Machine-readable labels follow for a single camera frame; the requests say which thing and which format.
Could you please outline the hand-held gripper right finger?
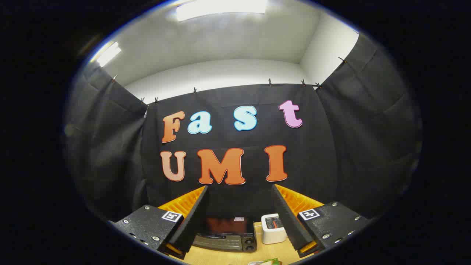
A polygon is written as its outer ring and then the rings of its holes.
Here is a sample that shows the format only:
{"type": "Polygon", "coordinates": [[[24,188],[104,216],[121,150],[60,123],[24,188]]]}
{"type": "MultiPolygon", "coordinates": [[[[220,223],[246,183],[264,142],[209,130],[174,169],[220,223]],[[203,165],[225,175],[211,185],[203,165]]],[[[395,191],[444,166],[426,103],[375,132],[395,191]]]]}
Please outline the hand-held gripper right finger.
{"type": "Polygon", "coordinates": [[[340,202],[323,204],[278,184],[274,207],[300,258],[329,250],[362,231],[370,219],[340,202]]]}

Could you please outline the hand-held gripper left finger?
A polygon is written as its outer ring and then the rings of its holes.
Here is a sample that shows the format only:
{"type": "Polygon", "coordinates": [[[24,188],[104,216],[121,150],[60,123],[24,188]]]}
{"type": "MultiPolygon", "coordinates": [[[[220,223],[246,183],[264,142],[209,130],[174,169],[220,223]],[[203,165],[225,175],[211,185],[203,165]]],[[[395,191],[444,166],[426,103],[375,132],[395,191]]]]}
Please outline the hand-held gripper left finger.
{"type": "Polygon", "coordinates": [[[208,187],[202,186],[159,207],[143,205],[109,224],[150,252],[184,259],[205,221],[208,199],[208,187]]]}

